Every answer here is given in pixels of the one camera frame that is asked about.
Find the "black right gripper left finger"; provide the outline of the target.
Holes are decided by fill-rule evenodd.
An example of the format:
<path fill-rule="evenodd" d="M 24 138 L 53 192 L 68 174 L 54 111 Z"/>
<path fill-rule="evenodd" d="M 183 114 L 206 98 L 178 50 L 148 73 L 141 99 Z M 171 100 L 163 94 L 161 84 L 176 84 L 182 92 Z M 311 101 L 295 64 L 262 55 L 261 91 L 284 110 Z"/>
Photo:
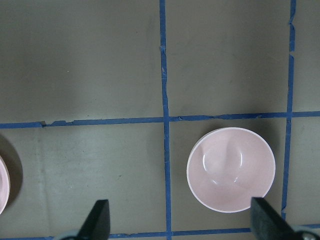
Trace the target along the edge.
<path fill-rule="evenodd" d="M 79 240 L 108 240 L 110 206 L 107 199 L 97 200 L 78 232 Z"/>

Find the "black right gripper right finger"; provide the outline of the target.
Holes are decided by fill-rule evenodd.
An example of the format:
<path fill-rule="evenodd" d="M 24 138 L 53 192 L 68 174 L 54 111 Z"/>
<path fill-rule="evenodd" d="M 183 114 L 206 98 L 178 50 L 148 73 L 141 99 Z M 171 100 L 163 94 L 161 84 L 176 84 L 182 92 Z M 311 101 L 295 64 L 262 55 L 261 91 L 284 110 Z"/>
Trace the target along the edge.
<path fill-rule="evenodd" d="M 263 197 L 252 197 L 250 229 L 257 240 L 303 240 Z"/>

